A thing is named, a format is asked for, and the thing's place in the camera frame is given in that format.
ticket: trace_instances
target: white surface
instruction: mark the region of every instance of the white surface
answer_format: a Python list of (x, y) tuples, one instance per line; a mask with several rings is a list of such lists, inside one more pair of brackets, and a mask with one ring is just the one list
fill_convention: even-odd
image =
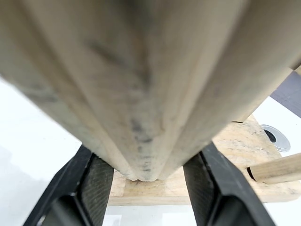
[[(80, 142), (0, 79), (0, 223), (20, 226)], [(254, 113), (300, 152), (301, 119), (268, 98)], [(300, 200), (265, 204), (278, 226), (300, 226)], [(191, 206), (108, 207), (104, 226), (194, 226)]]
[[(289, 152), (281, 152), (283, 157), (301, 152), (301, 118), (268, 97), (253, 113), (259, 124), (270, 125), (281, 131), (291, 144)], [(265, 203), (264, 206), (278, 226), (301, 225), (301, 198), (282, 203)]]

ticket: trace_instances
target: dark panel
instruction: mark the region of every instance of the dark panel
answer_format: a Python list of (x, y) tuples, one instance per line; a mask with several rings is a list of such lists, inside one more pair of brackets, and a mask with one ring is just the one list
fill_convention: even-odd
[(301, 118), (301, 76), (292, 72), (270, 95)]

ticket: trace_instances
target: wooden dowel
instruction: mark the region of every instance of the wooden dowel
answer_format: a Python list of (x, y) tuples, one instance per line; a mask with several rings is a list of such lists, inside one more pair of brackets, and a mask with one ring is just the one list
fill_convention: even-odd
[(248, 167), (257, 182), (276, 184), (301, 180), (301, 153)]

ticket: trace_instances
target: wood grain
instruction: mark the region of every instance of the wood grain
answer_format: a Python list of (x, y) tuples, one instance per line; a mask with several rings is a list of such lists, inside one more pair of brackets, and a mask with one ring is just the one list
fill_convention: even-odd
[[(281, 158), (252, 115), (244, 123), (229, 124), (213, 141), (218, 150), (243, 172), (262, 202), (285, 202), (301, 196), (298, 181), (267, 185), (255, 182), (248, 175), (248, 166)], [(190, 200), (182, 167), (166, 180), (154, 182), (130, 181), (114, 172), (109, 205), (188, 204)]]
[(296, 62), (300, 7), (2, 0), (0, 72), (126, 177), (165, 179)]
[(276, 184), (301, 180), (301, 153), (250, 166), (255, 181)]

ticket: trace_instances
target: metal grommet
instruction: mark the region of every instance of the metal grommet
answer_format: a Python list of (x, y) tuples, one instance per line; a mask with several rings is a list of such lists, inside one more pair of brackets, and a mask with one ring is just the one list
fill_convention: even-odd
[(274, 144), (278, 151), (288, 152), (291, 149), (290, 142), (278, 129), (269, 125), (261, 125), (261, 127), (265, 130), (270, 141)]

